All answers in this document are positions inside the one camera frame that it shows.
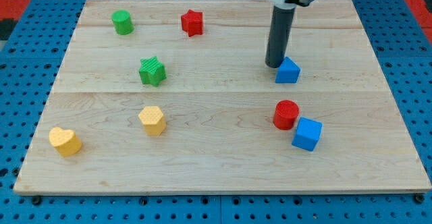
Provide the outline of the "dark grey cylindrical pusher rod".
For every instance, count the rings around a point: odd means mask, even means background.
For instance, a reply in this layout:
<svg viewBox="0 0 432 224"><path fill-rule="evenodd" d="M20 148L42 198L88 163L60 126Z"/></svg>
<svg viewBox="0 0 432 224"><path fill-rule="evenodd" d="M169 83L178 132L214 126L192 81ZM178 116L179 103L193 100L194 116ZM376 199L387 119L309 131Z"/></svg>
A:
<svg viewBox="0 0 432 224"><path fill-rule="evenodd" d="M273 8L265 63L278 68L284 60L295 9Z"/></svg>

